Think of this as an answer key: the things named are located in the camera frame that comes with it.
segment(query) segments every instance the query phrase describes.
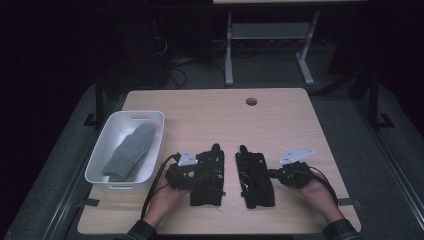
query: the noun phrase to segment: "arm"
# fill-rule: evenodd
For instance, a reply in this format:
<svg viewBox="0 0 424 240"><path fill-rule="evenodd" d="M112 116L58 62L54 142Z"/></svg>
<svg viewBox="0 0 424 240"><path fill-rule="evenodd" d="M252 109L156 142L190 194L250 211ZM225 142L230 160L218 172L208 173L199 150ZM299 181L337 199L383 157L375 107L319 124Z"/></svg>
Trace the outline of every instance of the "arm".
<svg viewBox="0 0 424 240"><path fill-rule="evenodd" d="M161 175L156 186L156 193L153 195L149 209L142 220L131 228L127 233L130 239L151 240L156 236L156 228L163 218L172 211L178 201L190 190L177 190L168 185L165 172Z"/></svg>
<svg viewBox="0 0 424 240"><path fill-rule="evenodd" d="M323 230L326 239L362 239L350 222L345 219L330 192L320 182L312 179L308 185L301 189L288 188L298 192L309 206L324 217L328 224Z"/></svg>

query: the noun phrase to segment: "white bracket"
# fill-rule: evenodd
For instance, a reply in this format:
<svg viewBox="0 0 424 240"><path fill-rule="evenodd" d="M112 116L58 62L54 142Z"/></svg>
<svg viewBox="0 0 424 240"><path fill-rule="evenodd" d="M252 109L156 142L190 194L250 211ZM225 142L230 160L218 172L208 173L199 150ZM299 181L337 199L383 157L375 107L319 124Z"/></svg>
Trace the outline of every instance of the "white bracket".
<svg viewBox="0 0 424 240"><path fill-rule="evenodd" d="M315 152L314 149L306 150L296 150L296 149L287 149L286 153L283 156L283 159L280 160L281 165L295 163Z"/></svg>
<svg viewBox="0 0 424 240"><path fill-rule="evenodd" d="M181 155L180 160L178 160L178 166L189 166L189 165L196 165L197 159L193 157L193 155L190 153L190 151L186 148L184 150L184 153Z"/></svg>

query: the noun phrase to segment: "sleeve cuff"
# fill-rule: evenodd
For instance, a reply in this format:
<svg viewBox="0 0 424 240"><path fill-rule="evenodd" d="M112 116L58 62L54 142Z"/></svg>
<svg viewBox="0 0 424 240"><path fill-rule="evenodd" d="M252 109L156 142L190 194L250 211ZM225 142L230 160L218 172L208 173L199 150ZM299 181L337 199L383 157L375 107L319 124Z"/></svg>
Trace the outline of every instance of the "sleeve cuff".
<svg viewBox="0 0 424 240"><path fill-rule="evenodd" d="M127 237L131 240L150 240L156 235L156 229L143 220L138 220L127 233Z"/></svg>
<svg viewBox="0 0 424 240"><path fill-rule="evenodd" d="M328 224L324 228L323 234L326 239L362 239L358 232L353 228L352 224L347 219L340 219Z"/></svg>

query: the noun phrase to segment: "gray cloth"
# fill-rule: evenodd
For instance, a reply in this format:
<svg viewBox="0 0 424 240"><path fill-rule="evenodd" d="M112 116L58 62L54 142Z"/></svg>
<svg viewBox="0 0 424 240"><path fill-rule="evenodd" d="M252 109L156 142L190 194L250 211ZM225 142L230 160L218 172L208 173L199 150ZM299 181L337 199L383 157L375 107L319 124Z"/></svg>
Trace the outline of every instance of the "gray cloth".
<svg viewBox="0 0 424 240"><path fill-rule="evenodd" d="M155 125L153 123L146 122L138 126L115 149L112 158L103 169L103 174L110 176L110 181L125 181L134 166L149 150L154 136Z"/></svg>

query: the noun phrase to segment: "white bin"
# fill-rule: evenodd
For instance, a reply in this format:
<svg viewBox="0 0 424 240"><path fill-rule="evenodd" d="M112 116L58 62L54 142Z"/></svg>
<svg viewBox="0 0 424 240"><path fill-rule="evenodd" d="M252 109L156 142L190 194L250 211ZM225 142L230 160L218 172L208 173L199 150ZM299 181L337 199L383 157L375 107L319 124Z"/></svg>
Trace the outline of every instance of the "white bin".
<svg viewBox="0 0 424 240"><path fill-rule="evenodd" d="M115 149L125 137L146 121L156 126L155 137L143 159L134 166L131 182L109 182L102 173ZM119 111L113 113L100 133L85 171L85 179L107 192L147 193L159 169L165 144L165 118L159 111Z"/></svg>

